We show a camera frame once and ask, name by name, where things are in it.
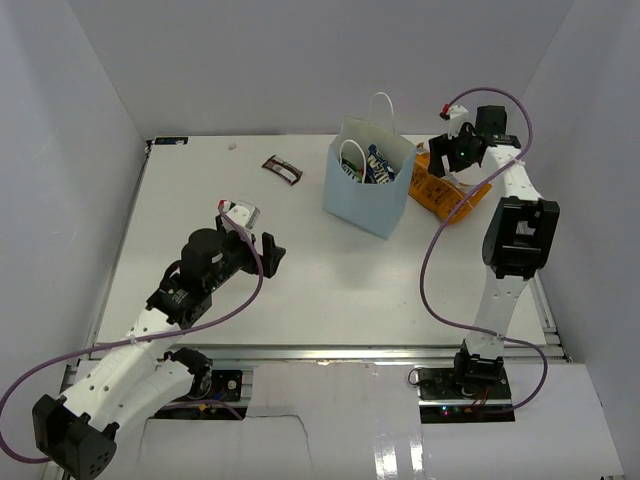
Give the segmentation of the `orange chips bag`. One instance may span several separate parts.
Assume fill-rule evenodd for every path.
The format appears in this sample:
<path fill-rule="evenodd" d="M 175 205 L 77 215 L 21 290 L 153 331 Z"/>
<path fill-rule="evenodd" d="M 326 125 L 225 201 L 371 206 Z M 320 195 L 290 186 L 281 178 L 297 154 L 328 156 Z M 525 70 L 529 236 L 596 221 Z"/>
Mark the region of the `orange chips bag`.
<path fill-rule="evenodd" d="M 451 174 L 438 178 L 428 171 L 429 165 L 430 153 L 421 142 L 417 145 L 409 196 L 444 221 L 474 185 L 461 183 Z"/>

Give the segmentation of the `blue snack bag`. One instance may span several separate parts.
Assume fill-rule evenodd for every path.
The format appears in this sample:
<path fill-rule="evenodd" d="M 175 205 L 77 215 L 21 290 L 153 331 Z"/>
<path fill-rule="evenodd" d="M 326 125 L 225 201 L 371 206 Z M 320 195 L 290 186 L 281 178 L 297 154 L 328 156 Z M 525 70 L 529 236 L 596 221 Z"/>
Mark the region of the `blue snack bag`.
<path fill-rule="evenodd" d="M 368 147 L 364 174 L 369 184 L 388 184 L 396 178 L 395 170 L 375 144 Z"/>

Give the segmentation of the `green Fox's tea candy bag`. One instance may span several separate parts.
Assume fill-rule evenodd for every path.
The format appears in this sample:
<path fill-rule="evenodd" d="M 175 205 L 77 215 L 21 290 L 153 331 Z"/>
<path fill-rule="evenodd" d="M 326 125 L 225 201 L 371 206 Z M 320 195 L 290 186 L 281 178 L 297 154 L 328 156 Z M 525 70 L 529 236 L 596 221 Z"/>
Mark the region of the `green Fox's tea candy bag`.
<path fill-rule="evenodd" d="M 358 168 L 353 162 L 346 158 L 341 159 L 341 168 L 346 175 L 352 180 L 363 183 L 365 180 L 364 171 L 362 168 Z"/>

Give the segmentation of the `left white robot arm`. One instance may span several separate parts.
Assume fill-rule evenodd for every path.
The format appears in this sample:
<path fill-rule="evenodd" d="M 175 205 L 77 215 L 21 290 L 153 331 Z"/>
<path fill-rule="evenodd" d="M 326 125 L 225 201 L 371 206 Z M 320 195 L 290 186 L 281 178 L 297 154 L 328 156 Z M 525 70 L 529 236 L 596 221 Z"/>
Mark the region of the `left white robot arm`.
<path fill-rule="evenodd" d="M 112 461 L 118 440 L 180 397 L 199 399 L 211 387 L 210 361 L 171 347 L 211 307 L 212 294 L 239 271 L 271 278 L 286 254 L 269 233 L 255 239 L 218 226 L 193 232 L 181 256 L 124 337 L 83 378 L 32 409 L 35 442 L 75 479 L 95 479 Z"/>

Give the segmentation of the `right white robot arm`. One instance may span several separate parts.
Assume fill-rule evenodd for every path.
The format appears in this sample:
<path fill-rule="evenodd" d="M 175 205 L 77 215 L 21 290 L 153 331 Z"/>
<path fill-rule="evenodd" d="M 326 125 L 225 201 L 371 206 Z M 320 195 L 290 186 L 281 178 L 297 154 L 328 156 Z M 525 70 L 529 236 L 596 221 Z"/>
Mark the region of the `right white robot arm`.
<path fill-rule="evenodd" d="M 505 337 L 521 293 L 547 263 L 560 207 L 533 186 L 504 107 L 481 106 L 471 120 L 465 107 L 446 105 L 441 116 L 448 130 L 429 142 L 429 172 L 442 178 L 478 165 L 502 185 L 482 244 L 483 296 L 451 374 L 453 390 L 472 399 L 502 382 Z"/>

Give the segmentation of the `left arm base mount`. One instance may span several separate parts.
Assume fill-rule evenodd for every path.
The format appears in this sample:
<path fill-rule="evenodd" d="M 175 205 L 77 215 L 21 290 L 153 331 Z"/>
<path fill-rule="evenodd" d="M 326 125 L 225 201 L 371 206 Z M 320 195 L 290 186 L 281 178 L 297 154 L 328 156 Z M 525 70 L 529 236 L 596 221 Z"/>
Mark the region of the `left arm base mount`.
<path fill-rule="evenodd" d="M 242 386 L 244 374 L 241 370 L 213 370 L 208 390 L 197 394 L 195 398 L 184 396 L 175 402 L 163 407 L 161 412 L 177 412 L 178 410 L 195 410 L 198 413 L 216 413 L 222 408 L 232 418 L 235 415 L 230 412 L 225 404 L 235 404 L 242 399 Z"/>

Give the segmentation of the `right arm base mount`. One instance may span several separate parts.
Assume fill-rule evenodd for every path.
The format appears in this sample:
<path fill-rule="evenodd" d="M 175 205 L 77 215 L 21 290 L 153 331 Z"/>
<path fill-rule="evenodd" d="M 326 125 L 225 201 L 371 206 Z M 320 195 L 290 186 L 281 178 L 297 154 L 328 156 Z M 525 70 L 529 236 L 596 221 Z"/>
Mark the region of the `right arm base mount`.
<path fill-rule="evenodd" d="M 416 389 L 423 425 L 515 421 L 505 371 L 489 386 L 462 386 L 454 379 L 452 368 L 416 367 L 409 371 L 407 381 Z"/>

